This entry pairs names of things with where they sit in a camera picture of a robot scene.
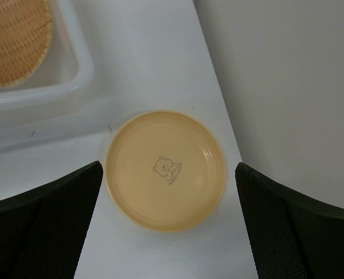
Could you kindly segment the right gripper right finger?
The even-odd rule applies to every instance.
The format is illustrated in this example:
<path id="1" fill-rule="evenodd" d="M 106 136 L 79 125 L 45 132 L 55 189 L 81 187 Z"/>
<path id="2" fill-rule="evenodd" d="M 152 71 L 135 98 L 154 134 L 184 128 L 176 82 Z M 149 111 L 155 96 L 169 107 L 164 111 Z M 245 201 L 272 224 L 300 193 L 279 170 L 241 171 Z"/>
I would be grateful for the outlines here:
<path id="1" fill-rule="evenodd" d="M 344 278 L 344 209 L 242 162 L 235 180 L 259 278 Z"/>

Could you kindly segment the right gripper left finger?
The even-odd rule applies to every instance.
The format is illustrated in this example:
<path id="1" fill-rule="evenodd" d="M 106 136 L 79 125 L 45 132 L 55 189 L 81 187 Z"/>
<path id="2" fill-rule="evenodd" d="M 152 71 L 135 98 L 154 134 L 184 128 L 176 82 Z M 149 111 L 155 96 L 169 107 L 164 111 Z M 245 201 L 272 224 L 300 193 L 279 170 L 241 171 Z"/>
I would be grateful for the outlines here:
<path id="1" fill-rule="evenodd" d="M 95 161 L 0 200 L 0 278 L 73 278 L 102 178 Z"/>

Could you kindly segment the yellow plastic plate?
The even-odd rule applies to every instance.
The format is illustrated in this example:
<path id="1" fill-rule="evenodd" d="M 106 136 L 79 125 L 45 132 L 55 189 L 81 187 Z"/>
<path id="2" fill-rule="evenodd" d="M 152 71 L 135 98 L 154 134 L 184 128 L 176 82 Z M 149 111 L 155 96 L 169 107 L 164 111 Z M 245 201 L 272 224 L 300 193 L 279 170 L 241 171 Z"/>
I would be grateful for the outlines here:
<path id="1" fill-rule="evenodd" d="M 163 233 L 206 220 L 226 182 L 224 155 L 212 133 L 169 110 L 126 122 L 112 139 L 104 172 L 118 209 L 139 226 Z"/>

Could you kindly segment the woven bamboo basket tray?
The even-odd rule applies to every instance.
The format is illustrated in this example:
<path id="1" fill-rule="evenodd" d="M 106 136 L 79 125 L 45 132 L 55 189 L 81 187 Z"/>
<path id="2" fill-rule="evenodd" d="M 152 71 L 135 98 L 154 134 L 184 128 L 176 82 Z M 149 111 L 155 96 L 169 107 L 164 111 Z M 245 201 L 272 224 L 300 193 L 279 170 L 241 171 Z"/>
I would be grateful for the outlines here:
<path id="1" fill-rule="evenodd" d="M 44 61 L 52 36 L 48 1 L 0 1 L 0 88 L 30 78 Z"/>

